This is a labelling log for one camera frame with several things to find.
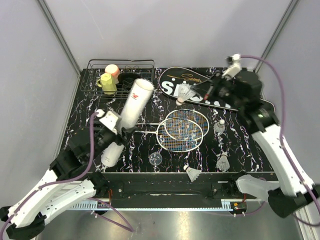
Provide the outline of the shuttlecock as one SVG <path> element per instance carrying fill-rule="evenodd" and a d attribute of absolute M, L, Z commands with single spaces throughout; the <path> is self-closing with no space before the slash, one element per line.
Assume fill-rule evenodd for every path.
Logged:
<path fill-rule="evenodd" d="M 179 85 L 178 95 L 175 103 L 181 106 L 186 100 L 194 97 L 197 93 L 195 92 L 193 86 L 183 83 Z"/>
<path fill-rule="evenodd" d="M 222 152 L 217 160 L 216 168 L 222 172 L 226 172 L 230 168 L 230 163 L 228 161 L 228 153 Z"/>
<path fill-rule="evenodd" d="M 224 119 L 220 119 L 219 121 L 215 122 L 213 125 L 213 130 L 216 133 L 223 133 L 226 129 L 225 126 L 225 120 Z"/>
<path fill-rule="evenodd" d="M 184 165 L 183 170 L 187 173 L 190 181 L 193 183 L 202 173 L 200 170 Z"/>

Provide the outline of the clear plastic tube cap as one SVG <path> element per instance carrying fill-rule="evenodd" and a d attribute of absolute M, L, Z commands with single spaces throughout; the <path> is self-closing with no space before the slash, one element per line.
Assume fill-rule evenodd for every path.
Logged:
<path fill-rule="evenodd" d="M 160 153 L 154 152 L 148 157 L 149 163 L 153 166 L 158 166 L 162 163 L 163 157 Z"/>

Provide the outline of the white shuttlecock tube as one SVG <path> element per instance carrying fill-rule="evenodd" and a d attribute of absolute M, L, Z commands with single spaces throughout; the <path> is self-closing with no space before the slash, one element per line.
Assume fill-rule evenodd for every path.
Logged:
<path fill-rule="evenodd" d="M 134 81 L 120 114 L 121 121 L 117 128 L 117 134 L 120 132 L 122 127 L 132 128 L 136 126 L 136 123 L 147 102 L 150 100 L 154 89 L 155 86 L 146 79 L 138 78 Z M 124 147 L 124 145 L 116 145 L 115 143 L 112 143 L 103 151 L 101 163 L 108 168 L 115 166 Z"/>

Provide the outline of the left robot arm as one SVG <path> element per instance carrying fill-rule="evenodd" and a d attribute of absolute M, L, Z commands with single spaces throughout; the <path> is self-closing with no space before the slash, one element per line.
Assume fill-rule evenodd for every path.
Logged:
<path fill-rule="evenodd" d="M 1 207 L 0 233 L 11 240 L 31 240 L 83 200 L 111 197 L 113 191 L 103 174 L 90 172 L 93 160 L 111 144 L 127 144 L 133 132 L 133 128 L 123 128 L 119 134 L 107 127 L 98 132 L 92 126 L 78 129 L 37 185 L 15 205 Z"/>

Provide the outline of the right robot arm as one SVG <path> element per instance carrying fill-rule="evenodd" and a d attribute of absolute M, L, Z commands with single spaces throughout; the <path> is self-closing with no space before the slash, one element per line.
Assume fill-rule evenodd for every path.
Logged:
<path fill-rule="evenodd" d="M 274 113 L 261 102 L 263 83 L 252 71 L 233 76 L 216 72 L 208 80 L 191 86 L 194 94 L 205 100 L 222 100 L 237 110 L 241 124 L 267 157 L 278 182 L 269 182 L 240 172 L 229 179 L 228 195 L 251 195 L 267 202 L 281 218 L 310 203 L 318 203 L 320 186 L 306 174 L 283 136 Z"/>

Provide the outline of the upper badminton racket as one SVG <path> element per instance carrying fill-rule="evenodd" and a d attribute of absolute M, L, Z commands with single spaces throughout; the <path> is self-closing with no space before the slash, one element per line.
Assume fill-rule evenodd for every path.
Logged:
<path fill-rule="evenodd" d="M 163 128 L 173 139 L 179 139 L 178 133 L 186 133 L 193 128 L 192 123 L 199 125 L 203 137 L 209 132 L 209 120 L 202 113 L 193 109 L 178 109 L 171 111 L 165 118 Z"/>

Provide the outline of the badminton racket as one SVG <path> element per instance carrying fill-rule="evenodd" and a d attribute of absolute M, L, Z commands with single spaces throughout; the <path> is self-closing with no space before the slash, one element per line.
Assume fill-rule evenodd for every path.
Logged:
<path fill-rule="evenodd" d="M 190 152 L 199 147 L 203 142 L 203 131 L 200 126 L 192 121 L 189 121 L 193 128 L 187 129 L 186 133 L 177 133 L 179 139 L 173 139 L 164 130 L 163 124 L 166 120 L 156 124 L 156 130 L 154 131 L 143 131 L 136 130 L 137 133 L 141 134 L 153 134 L 156 136 L 158 144 L 165 150 L 175 153 Z"/>
<path fill-rule="evenodd" d="M 165 118 L 163 128 L 173 139 L 179 139 L 178 133 L 186 133 L 193 128 L 192 123 L 199 125 L 203 137 L 209 132 L 209 120 L 202 113 L 193 109 L 178 109 L 171 111 Z"/>

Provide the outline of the lower badminton racket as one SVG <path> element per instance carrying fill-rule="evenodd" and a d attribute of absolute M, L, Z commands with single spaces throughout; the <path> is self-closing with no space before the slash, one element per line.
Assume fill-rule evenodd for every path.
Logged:
<path fill-rule="evenodd" d="M 200 126 L 192 121 L 189 121 L 193 128 L 187 129 L 186 133 L 177 133 L 179 139 L 173 139 L 164 130 L 163 124 L 166 120 L 156 124 L 156 130 L 154 131 L 143 131 L 136 130 L 137 133 L 141 134 L 153 134 L 156 136 L 158 144 L 165 150 L 175 153 L 190 152 L 199 147 L 203 142 L 203 131 Z"/>

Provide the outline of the black racket bag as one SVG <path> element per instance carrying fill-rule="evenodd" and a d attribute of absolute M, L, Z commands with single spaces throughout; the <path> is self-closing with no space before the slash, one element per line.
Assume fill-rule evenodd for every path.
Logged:
<path fill-rule="evenodd" d="M 156 68 L 154 71 L 155 77 L 158 79 L 158 85 L 161 91 L 173 98 L 177 99 L 179 87 L 181 84 L 196 85 L 207 80 L 215 71 L 224 72 L 223 67 L 169 67 Z M 194 96 L 186 101 L 190 104 L 212 107 L 221 110 L 235 111 L 229 104 L 222 100 L 208 101 L 203 100 L 199 96 Z"/>

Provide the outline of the marble pattern table mat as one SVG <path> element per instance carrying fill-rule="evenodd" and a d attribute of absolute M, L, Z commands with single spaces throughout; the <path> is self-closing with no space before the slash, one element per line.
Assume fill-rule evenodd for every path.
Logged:
<path fill-rule="evenodd" d="M 142 111 L 139 121 L 144 124 L 159 123 L 172 111 L 178 110 L 175 99 L 165 95 L 158 85 L 155 76 L 153 83 L 155 90 L 149 102 Z M 67 144 L 74 132 L 88 125 L 90 115 L 99 108 L 113 110 L 120 113 L 126 99 L 104 99 L 100 97 L 85 96 L 80 90 L 80 83 L 77 88 L 75 99 L 72 105 L 71 114 L 67 123 L 63 143 Z M 184 109 L 195 110 L 205 115 L 209 124 L 213 126 L 217 121 L 225 120 L 225 131 L 215 133 L 210 128 L 203 139 L 202 144 L 190 152 L 171 152 L 160 147 L 153 134 L 135 133 L 129 144 L 123 149 L 115 166 L 107 168 L 97 156 L 91 166 L 93 172 L 167 172 L 178 173 L 183 170 L 184 165 L 199 169 L 203 172 L 216 172 L 216 164 L 222 152 L 227 152 L 227 159 L 230 164 L 230 172 L 270 172 L 271 164 L 260 146 L 241 126 L 240 119 L 235 111 L 206 107 L 191 103 L 184 103 Z M 153 166 L 149 162 L 152 153 L 162 155 L 162 163 Z"/>

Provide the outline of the black bowl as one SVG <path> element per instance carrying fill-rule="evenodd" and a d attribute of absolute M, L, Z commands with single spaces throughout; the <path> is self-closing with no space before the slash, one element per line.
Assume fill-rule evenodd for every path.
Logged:
<path fill-rule="evenodd" d="M 128 91 L 134 84 L 136 79 L 139 79 L 141 76 L 133 72 L 123 72 L 118 76 L 119 87 L 122 91 Z"/>

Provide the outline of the yellow-green mug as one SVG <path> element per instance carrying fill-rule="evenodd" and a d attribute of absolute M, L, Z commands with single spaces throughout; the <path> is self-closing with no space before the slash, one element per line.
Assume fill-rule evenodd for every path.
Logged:
<path fill-rule="evenodd" d="M 114 78 L 110 73 L 103 73 L 96 81 L 96 85 L 105 95 L 114 95 L 117 91 Z"/>

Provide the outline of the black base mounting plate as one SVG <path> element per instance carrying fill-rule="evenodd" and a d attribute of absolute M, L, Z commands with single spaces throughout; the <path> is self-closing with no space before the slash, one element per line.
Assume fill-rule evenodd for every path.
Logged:
<path fill-rule="evenodd" d="M 233 173 L 203 172 L 191 181 L 185 172 L 104 173 L 112 190 L 111 205 L 117 209 L 213 208 L 221 200 L 242 200 L 229 190 Z"/>

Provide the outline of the pink cup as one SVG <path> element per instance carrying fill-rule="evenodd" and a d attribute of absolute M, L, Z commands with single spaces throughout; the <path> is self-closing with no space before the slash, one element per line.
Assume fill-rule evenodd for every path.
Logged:
<path fill-rule="evenodd" d="M 105 73 L 108 73 L 108 74 L 112 75 L 115 84 L 119 83 L 118 76 L 120 74 L 120 69 L 119 69 L 119 67 L 117 65 L 109 64 L 109 65 L 107 65 L 105 67 L 104 71 L 105 71 Z"/>

